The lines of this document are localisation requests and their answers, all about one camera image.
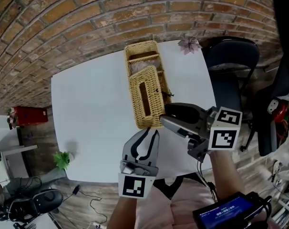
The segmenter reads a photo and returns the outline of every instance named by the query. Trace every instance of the red box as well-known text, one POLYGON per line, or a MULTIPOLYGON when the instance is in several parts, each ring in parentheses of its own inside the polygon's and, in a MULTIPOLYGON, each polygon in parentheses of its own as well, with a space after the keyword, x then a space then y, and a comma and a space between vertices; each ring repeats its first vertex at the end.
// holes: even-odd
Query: red box
POLYGON ((14 108, 17 116, 17 126, 45 123, 48 121, 47 110, 43 108, 21 107, 14 108))

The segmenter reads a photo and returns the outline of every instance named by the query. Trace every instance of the tabletop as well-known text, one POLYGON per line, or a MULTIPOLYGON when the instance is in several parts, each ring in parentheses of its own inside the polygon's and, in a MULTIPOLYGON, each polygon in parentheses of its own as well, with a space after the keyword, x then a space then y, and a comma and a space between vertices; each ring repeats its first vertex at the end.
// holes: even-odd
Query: tabletop
MULTIPOLYGON (((168 86, 174 94, 172 102, 196 104, 204 109, 215 106, 201 50, 184 55, 177 43, 158 44, 168 86)), ((59 149, 74 155, 67 177, 78 181, 118 182, 123 146, 139 131, 124 52, 92 59, 54 75, 52 110, 59 149)), ((197 161, 187 154, 188 139, 165 128, 158 131, 157 178, 195 172, 197 161)), ((207 168, 211 168, 208 156, 202 164, 203 170, 207 168)))

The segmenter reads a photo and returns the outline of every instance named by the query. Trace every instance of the pink shirt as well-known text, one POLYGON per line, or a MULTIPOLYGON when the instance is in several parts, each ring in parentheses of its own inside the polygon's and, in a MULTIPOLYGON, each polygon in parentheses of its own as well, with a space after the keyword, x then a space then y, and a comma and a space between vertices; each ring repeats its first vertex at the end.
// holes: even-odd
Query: pink shirt
MULTIPOLYGON (((184 182, 169 200, 152 187, 146 199, 137 201, 136 229, 197 229, 192 211, 214 204, 209 188, 193 180, 184 182)), ((269 221, 269 229, 279 229, 269 221)))

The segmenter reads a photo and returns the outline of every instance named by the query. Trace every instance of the digital display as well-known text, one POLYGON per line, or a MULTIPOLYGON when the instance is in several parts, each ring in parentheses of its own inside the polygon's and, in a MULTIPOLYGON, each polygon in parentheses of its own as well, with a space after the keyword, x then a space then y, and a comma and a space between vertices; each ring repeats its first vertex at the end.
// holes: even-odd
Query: digital display
POLYGON ((252 204, 242 197, 238 197, 224 205, 200 214, 200 218, 207 229, 214 229, 217 225, 234 218, 252 207, 252 204))

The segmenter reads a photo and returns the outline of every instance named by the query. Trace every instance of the wicker basket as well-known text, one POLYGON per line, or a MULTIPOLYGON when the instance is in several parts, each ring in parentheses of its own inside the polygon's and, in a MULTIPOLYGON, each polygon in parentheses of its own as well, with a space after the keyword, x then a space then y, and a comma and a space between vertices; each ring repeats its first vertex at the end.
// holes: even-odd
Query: wicker basket
POLYGON ((137 127, 162 127, 159 116, 165 106, 156 68, 151 65, 130 76, 129 88, 137 127))
POLYGON ((124 48, 124 54, 137 127, 140 129, 147 127, 162 127, 159 116, 165 113, 165 105, 171 103, 171 97, 167 95, 170 94, 170 91, 164 74, 163 63, 157 47, 157 42, 146 41, 128 45, 124 48), (152 65, 131 75, 129 64, 157 58, 159 58, 161 63, 160 70, 157 71, 152 65), (143 88, 143 84, 140 84, 143 82, 145 82, 145 91, 149 99, 149 115, 147 110, 148 107, 144 105, 145 103, 141 96, 140 87, 143 88))

